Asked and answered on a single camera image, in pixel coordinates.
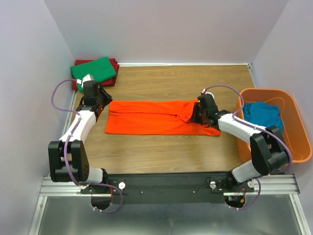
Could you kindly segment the orange t shirt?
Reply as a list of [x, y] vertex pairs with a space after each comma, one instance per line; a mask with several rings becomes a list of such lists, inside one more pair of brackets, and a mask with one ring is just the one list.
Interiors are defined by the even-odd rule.
[[123, 135], [203, 135], [218, 137], [221, 131], [191, 121], [196, 100], [113, 101], [105, 129]]

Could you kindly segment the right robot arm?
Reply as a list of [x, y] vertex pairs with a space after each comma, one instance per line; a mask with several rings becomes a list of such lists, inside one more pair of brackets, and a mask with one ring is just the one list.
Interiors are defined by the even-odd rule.
[[225, 187], [235, 192], [253, 178], [267, 176], [292, 163], [291, 151], [280, 130], [266, 128], [236, 117], [227, 110], [218, 110], [214, 96], [201, 94], [195, 102], [191, 121], [227, 132], [250, 146], [251, 159], [229, 171], [223, 180]]

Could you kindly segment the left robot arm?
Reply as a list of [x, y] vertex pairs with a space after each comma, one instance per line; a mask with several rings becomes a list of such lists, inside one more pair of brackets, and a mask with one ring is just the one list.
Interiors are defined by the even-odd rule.
[[83, 97], [75, 110], [73, 123], [58, 141], [48, 145], [49, 170], [53, 182], [73, 182], [104, 193], [109, 186], [108, 174], [103, 168], [89, 165], [84, 143], [104, 108], [112, 102], [110, 96], [95, 80], [81, 82]]

